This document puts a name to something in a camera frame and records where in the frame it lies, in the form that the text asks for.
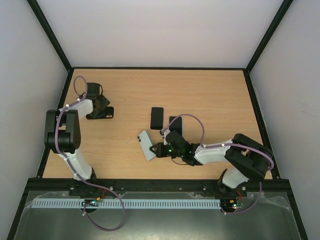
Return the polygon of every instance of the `phone screen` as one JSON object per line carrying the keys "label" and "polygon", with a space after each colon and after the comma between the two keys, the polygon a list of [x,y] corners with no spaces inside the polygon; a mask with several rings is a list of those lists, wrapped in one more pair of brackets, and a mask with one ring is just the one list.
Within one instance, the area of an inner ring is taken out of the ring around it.
{"label": "phone screen", "polygon": [[161,130],[163,128],[164,128],[164,108],[154,106],[151,108],[150,129]]}
{"label": "phone screen", "polygon": [[[175,116],[170,116],[169,117],[169,123],[175,119]],[[182,117],[178,117],[174,122],[169,126],[170,132],[176,131],[178,134],[182,136]]]}

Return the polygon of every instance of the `wooden tabletop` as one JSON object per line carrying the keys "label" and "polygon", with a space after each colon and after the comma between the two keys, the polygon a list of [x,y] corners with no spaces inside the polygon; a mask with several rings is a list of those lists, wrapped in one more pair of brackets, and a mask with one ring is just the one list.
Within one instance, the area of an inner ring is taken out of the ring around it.
{"label": "wooden tabletop", "polygon": [[[114,107],[112,119],[80,120],[80,149],[98,178],[218,179],[224,169],[232,167],[229,162],[177,165],[168,157],[146,161],[138,134],[146,130],[152,143],[163,142],[159,131],[150,130],[154,106],[164,108],[165,126],[169,116],[198,117],[204,124],[205,144],[224,142],[237,133],[262,142],[240,70],[75,69],[72,81],[78,75],[101,84],[103,95]],[[81,79],[76,87],[84,91]],[[76,97],[71,82],[65,104]],[[183,117],[183,137],[189,143],[199,143],[201,134],[196,120]],[[43,177],[72,178],[72,172],[62,158],[50,152]]]}

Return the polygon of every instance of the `white wall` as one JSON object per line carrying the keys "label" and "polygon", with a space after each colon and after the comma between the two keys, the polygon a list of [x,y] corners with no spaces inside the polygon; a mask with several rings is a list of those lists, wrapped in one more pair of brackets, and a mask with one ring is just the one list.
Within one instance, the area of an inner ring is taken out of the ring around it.
{"label": "white wall", "polygon": [[26,0],[0,1],[0,239],[44,150],[46,111],[67,71]]}
{"label": "white wall", "polygon": [[294,1],[251,73],[281,177],[310,240],[320,228],[320,1]]}
{"label": "white wall", "polygon": [[72,66],[245,68],[282,0],[38,0]]}

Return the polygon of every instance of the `white linear rail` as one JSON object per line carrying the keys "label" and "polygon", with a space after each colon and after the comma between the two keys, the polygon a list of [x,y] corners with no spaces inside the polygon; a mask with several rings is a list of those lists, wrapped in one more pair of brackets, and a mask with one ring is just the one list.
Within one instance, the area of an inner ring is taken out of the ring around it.
{"label": "white linear rail", "polygon": [[[220,209],[220,200],[215,199],[122,199],[126,209]],[[83,207],[84,199],[37,198],[34,209],[78,209]],[[88,209],[121,209],[118,199],[105,199],[94,203]]]}

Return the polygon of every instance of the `black frame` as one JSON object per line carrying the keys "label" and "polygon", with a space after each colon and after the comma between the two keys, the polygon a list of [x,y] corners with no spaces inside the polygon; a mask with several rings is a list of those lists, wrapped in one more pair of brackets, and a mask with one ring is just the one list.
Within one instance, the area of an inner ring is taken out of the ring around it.
{"label": "black frame", "polygon": [[[58,42],[52,28],[50,27],[44,13],[42,12],[37,0],[27,0],[29,3],[32,11],[34,12],[36,18],[38,19],[39,23],[41,24],[44,32],[48,36],[52,46],[56,50],[61,62],[63,63],[65,69],[67,70],[68,74],[65,80],[65,84],[63,87],[63,91],[59,100],[59,104],[57,108],[61,108],[64,105],[67,92],[71,83],[72,75],[75,69],[139,69],[139,70],[235,70],[235,71],[243,71],[243,75],[246,81],[247,89],[249,92],[249,96],[251,99],[252,107],[254,110],[254,114],[256,117],[257,125],[259,128],[259,132],[261,135],[262,142],[268,148],[271,148],[270,140],[268,137],[268,133],[266,130],[266,126],[264,123],[264,119],[262,117],[262,113],[260,110],[260,106],[257,100],[257,96],[253,87],[253,83],[250,77],[250,72],[252,71],[253,67],[257,63],[260,55],[264,51],[265,47],[267,46],[269,40],[271,39],[272,35],[276,31],[278,25],[280,24],[281,20],[285,16],[286,12],[288,11],[290,5],[292,4],[293,0],[284,0],[277,11],[275,17],[273,18],[269,28],[267,29],[265,35],[263,36],[260,44],[258,45],[256,51],[254,52],[249,64],[246,68],[224,68],[224,67],[72,67],[69,63],[67,56],[65,55],[61,45]],[[24,192],[21,197],[21,201],[17,208],[14,220],[12,222],[12,226],[7,237],[8,240],[14,239],[16,234],[18,224],[21,218],[21,214],[25,207],[27,196],[29,191],[69,191],[70,187],[74,184],[74,180],[70,178],[43,178],[43,173],[47,164],[48,156],[50,150],[45,148],[43,151],[42,159],[37,171],[37,175],[35,178],[29,178]],[[288,196],[290,206],[293,210],[293,215],[301,236],[301,239],[307,240],[307,234],[302,222],[302,219],[299,214],[299,210],[297,207],[297,203],[292,192],[292,188],[290,185],[289,180],[281,179],[278,165],[275,159],[274,161],[274,169],[271,171],[272,180],[265,180],[262,183],[263,191],[264,192],[285,192]],[[197,180],[161,180],[161,179],[97,179],[97,183],[103,186],[113,186],[113,190],[121,193],[121,192],[135,192],[135,191],[143,191],[149,192],[152,189],[153,192],[161,192],[161,191],[172,191],[172,192],[195,192],[200,193],[202,195],[207,195],[208,190],[205,186],[215,186],[217,184],[217,179],[207,180],[207,179],[197,179]],[[258,192],[259,191],[259,183],[255,181],[249,181],[245,184],[246,190],[248,192]]]}

